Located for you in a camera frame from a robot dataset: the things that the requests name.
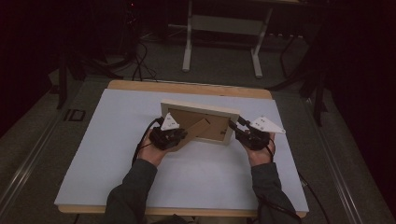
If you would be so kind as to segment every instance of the person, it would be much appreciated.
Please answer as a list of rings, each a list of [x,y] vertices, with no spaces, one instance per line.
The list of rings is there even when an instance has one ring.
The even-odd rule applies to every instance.
[[[156,148],[147,137],[149,133],[150,131],[129,173],[119,186],[110,191],[107,197],[104,224],[145,223],[146,200],[157,173],[157,167],[163,157],[172,150],[172,148],[167,150]],[[268,149],[274,154],[275,134],[270,133],[270,138]],[[257,221],[261,224],[299,223],[300,220],[295,217],[293,205],[281,189],[276,164],[272,162],[270,152],[265,149],[254,151],[243,147],[251,166],[253,191],[259,200]],[[187,222],[178,216],[172,216],[158,223],[184,224]]]

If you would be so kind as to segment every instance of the sleeve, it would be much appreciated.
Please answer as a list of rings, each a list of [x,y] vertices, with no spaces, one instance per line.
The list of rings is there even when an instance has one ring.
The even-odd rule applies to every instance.
[[[146,211],[146,199],[157,168],[144,160],[136,160],[122,184],[110,191],[104,224],[142,223]]]
[[[251,167],[253,191],[259,199],[258,218],[265,224],[299,223],[297,216],[292,217],[285,212],[278,211],[266,202],[280,206],[295,214],[295,209],[288,196],[282,191],[281,183],[274,162]]]

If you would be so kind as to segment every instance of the dark background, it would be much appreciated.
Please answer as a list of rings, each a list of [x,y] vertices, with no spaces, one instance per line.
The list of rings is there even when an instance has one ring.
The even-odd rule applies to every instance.
[[[213,1],[197,10],[212,13]],[[141,22],[166,35],[166,24],[186,24],[187,1],[134,1]],[[376,184],[396,215],[394,1],[339,1],[346,10],[324,16],[323,8],[277,7],[269,33],[299,34],[300,23],[325,24],[319,51],[306,55],[306,68],[330,62],[326,87],[352,132]],[[60,46],[72,43],[86,55],[124,52],[125,2],[2,1],[0,6],[0,136],[51,88],[48,73],[58,67]],[[217,13],[260,17],[235,8]]]

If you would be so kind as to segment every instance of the white triangular marker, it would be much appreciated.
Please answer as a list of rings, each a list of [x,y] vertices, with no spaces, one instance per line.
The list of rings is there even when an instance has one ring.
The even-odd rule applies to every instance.
[[[255,119],[250,123],[250,126],[259,131],[267,133],[286,133],[286,130],[280,128],[265,116]]]
[[[161,126],[162,131],[173,130],[180,127],[180,125],[172,118],[171,113],[167,113],[165,119],[163,120],[163,125]]]

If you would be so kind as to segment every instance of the hand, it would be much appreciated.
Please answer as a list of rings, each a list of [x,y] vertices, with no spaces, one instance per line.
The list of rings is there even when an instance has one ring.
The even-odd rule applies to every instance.
[[[163,160],[163,157],[168,153],[172,148],[168,148],[166,150],[160,150],[155,147],[151,141],[149,140],[149,134],[151,133],[152,129],[148,131],[148,134],[143,140],[141,149],[139,154],[137,154],[137,158],[150,162],[151,164],[158,167]]]
[[[272,139],[272,141],[269,142],[268,148],[274,154],[275,153],[275,145],[274,145],[275,134],[270,133],[270,138]],[[248,156],[248,161],[250,163],[250,166],[255,166],[255,165],[260,165],[260,164],[271,162],[271,155],[266,148],[263,148],[262,150],[255,151],[255,150],[251,150],[250,148],[248,148],[244,145],[242,145],[242,146],[247,151],[247,156]]]

